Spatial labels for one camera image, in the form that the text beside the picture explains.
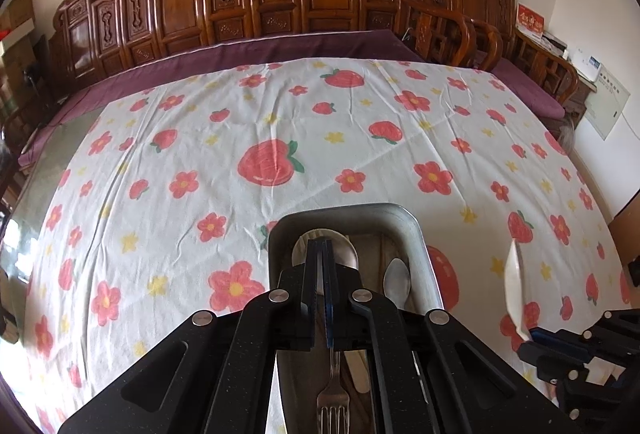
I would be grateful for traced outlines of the metal spoon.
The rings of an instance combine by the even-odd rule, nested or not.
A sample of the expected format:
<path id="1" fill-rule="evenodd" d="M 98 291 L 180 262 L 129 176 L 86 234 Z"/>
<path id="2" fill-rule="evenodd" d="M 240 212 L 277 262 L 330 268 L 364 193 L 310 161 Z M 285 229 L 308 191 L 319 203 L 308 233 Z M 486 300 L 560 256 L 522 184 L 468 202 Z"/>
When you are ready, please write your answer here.
<path id="1" fill-rule="evenodd" d="M 383 277 L 383 293 L 398 309 L 406 307 L 411 291 L 410 271 L 400 258 L 393 258 Z"/>

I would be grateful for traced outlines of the metal fork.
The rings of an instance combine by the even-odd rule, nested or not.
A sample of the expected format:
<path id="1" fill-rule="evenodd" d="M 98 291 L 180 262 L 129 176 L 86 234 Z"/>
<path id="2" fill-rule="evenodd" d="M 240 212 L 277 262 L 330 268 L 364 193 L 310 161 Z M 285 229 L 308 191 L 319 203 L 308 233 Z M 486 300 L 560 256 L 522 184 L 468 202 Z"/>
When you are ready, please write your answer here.
<path id="1" fill-rule="evenodd" d="M 317 396 L 317 426 L 319 434 L 349 432 L 349 394 L 341 384 L 341 354 L 333 348 L 329 382 Z"/>

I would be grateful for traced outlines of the white ladle spoon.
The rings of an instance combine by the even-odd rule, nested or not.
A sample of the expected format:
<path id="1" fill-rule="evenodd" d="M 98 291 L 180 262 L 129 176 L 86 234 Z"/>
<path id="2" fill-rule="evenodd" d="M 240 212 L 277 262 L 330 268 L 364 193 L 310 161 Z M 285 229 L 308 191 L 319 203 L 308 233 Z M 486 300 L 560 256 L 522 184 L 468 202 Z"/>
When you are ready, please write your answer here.
<path id="1" fill-rule="evenodd" d="M 371 391 L 367 356 L 364 350 L 349 350 L 344 353 L 352 382 L 359 394 L 367 394 Z"/>

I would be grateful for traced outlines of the rectangular metal tray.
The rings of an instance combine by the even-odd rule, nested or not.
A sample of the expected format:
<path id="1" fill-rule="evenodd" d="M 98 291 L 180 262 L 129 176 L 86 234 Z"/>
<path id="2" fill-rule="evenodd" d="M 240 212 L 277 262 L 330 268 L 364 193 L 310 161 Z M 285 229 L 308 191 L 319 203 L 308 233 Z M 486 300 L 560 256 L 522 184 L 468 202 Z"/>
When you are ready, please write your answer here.
<path id="1" fill-rule="evenodd" d="M 418 220 L 394 203 L 328 207 L 290 214 L 269 232 L 267 252 L 270 287 L 277 287 L 284 269 L 302 264 L 310 239 L 328 238 L 335 261 L 355 269 L 362 286 L 383 292 L 384 273 L 393 259 L 409 272 L 409 293 L 401 307 L 413 313 L 442 308 L 435 269 Z M 286 432 L 317 431 L 317 395 L 329 380 L 329 350 L 324 333 L 323 289 L 318 287 L 314 347 L 308 352 L 277 354 L 278 382 L 272 394 L 281 399 Z"/>

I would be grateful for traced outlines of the floral strawberry tablecloth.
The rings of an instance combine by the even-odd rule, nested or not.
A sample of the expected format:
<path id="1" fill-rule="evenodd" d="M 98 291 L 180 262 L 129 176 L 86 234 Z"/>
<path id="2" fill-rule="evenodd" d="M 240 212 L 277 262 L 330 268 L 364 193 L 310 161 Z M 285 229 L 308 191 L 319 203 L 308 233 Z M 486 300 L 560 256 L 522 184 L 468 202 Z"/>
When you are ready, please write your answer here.
<path id="1" fill-rule="evenodd" d="M 386 60 L 237 66 L 145 89 L 52 138 L 3 259 L 26 282 L 1 372 L 45 433 L 195 310 L 267 289 L 288 214 L 395 203 L 416 217 L 445 307 L 516 370 L 504 266 L 526 327 L 582 331 L 630 303 L 580 172 L 497 77 Z"/>

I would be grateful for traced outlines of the grey fluffy pet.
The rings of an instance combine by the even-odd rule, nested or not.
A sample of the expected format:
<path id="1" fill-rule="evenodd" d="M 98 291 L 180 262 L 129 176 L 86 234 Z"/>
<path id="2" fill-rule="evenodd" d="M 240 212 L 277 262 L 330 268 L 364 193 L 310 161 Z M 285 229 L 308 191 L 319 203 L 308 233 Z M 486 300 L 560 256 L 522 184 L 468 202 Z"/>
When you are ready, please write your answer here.
<path id="1" fill-rule="evenodd" d="M 556 140 L 558 140 L 566 154 L 573 152 L 575 146 L 575 126 L 572 120 L 561 123 Z"/>

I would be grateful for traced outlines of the wooden side table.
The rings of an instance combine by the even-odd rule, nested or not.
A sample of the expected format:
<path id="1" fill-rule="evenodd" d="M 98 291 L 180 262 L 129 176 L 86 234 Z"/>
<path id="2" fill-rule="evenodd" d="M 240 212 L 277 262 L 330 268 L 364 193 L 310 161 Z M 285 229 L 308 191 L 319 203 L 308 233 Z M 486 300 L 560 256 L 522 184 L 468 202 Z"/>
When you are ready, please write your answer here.
<path id="1" fill-rule="evenodd" d="M 590 94 L 597 92 L 597 86 L 588 79 L 578 76 L 577 88 L 573 94 L 563 104 L 565 115 L 577 127 L 587 112 L 587 99 Z"/>

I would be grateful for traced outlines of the white router device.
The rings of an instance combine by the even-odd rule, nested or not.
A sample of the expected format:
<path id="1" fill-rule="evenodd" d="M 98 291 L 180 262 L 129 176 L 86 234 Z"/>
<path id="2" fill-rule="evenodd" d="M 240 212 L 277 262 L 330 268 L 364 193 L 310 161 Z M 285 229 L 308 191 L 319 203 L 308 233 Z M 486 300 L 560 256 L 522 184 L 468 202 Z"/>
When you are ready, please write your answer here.
<path id="1" fill-rule="evenodd" d="M 588 82 L 596 81 L 602 64 L 590 52 L 575 48 L 570 54 L 570 61 L 572 61 L 578 74 L 587 79 Z"/>

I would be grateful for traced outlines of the purple sofa cushion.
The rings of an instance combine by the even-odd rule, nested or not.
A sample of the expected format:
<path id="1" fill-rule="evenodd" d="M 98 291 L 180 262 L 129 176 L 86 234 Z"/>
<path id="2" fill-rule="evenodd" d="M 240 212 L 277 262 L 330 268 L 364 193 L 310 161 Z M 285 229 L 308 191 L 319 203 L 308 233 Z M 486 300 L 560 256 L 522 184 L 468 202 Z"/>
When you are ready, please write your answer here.
<path id="1" fill-rule="evenodd" d="M 391 30 L 358 30 L 283 35 L 198 48 L 149 62 L 81 89 L 65 101 L 17 159 L 21 167 L 35 165 L 56 128 L 136 92 L 194 75 L 237 66 L 280 63 L 302 58 L 382 59 L 421 62 Z"/>

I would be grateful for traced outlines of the red gift box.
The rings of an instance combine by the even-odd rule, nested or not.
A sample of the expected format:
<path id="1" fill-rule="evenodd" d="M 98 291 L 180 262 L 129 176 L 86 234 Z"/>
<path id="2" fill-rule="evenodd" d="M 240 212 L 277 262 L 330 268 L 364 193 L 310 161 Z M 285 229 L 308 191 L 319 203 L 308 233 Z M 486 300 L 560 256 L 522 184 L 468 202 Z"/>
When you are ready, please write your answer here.
<path id="1" fill-rule="evenodd" d="M 544 17 L 519 2 L 516 9 L 516 26 L 523 33 L 541 38 L 544 34 Z"/>

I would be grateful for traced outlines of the white wall distribution box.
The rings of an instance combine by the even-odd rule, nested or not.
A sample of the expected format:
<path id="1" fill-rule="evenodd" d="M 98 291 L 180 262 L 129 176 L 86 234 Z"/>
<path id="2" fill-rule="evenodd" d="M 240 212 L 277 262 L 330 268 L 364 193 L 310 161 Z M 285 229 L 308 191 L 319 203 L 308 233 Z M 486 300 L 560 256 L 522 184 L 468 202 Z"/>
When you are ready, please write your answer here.
<path id="1" fill-rule="evenodd" d="M 630 94 L 605 66 L 600 68 L 593 85 L 596 91 L 586 99 L 586 119 L 605 140 L 620 119 Z"/>

